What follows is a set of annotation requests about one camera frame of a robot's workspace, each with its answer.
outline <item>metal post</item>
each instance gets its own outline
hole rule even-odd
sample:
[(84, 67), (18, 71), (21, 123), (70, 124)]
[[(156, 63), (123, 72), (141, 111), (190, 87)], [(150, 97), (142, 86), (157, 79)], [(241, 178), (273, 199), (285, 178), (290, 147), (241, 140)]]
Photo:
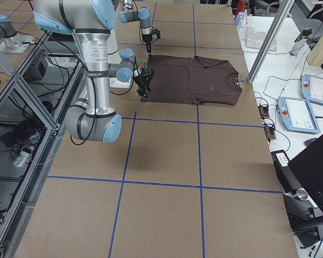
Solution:
[(15, 74), (15, 70), (12, 65), (6, 60), (6, 58), (0, 52), (0, 65), (5, 70), (5, 72), (11, 76)]
[(261, 49), (259, 50), (256, 60), (254, 64), (252, 65), (251, 71), (248, 76), (248, 82), (252, 83), (254, 79), (256, 78), (259, 69), (261, 68), (264, 59), (266, 58), (268, 51), (271, 47), (271, 44), (278, 34), (282, 23), (284, 22), (285, 18), (287, 17), (287, 14), (291, 10), (293, 6), (294, 0), (283, 0), (281, 3), (281, 6), (276, 14), (276, 17), (273, 20), (273, 23), (271, 24), (268, 34), (265, 37), (265, 40), (261, 46)]

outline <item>computer mouse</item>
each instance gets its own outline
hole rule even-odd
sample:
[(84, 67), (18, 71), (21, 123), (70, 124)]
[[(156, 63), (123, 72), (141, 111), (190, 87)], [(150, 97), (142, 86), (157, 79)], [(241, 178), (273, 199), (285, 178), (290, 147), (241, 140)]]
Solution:
[(317, 138), (311, 138), (311, 139), (304, 141), (304, 144), (307, 147), (307, 146), (311, 145), (311, 143), (313, 143), (316, 140), (317, 140)]

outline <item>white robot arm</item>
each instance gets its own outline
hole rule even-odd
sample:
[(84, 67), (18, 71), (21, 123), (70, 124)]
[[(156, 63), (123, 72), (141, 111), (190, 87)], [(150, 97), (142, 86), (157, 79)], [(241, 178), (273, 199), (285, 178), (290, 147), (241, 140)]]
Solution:
[(113, 3), (111, 0), (33, 2), (36, 24), (48, 31), (72, 35), (86, 66), (86, 90), (67, 110), (68, 132), (84, 141), (114, 142), (120, 134), (122, 118), (110, 101), (109, 77), (117, 77), (122, 82), (133, 77), (145, 94), (153, 73), (141, 68), (128, 48), (120, 52), (120, 63), (109, 65), (108, 53), (117, 50)]

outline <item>white label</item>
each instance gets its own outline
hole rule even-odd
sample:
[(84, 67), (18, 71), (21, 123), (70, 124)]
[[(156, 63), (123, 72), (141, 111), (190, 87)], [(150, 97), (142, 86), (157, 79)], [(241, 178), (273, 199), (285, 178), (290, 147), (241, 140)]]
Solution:
[(286, 105), (293, 127), (314, 129), (305, 101), (286, 99)]
[(107, 44), (83, 43), (82, 55), (85, 63), (108, 62)]
[(323, 80), (310, 77), (310, 96), (323, 101)]
[(284, 153), (277, 153), (276, 157), (277, 157), (278, 161), (280, 162), (281, 166), (287, 167), (289, 160), (286, 158)]

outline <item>sticker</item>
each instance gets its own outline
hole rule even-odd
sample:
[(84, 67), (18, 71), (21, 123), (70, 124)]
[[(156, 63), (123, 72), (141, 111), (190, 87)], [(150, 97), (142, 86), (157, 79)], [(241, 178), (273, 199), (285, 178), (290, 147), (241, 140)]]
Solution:
[(279, 160), (281, 166), (287, 167), (287, 164), (289, 160), (287, 159), (286, 155), (284, 153), (277, 153), (276, 154), (277, 159)]
[(108, 62), (107, 44), (82, 43), (82, 55), (86, 63)]

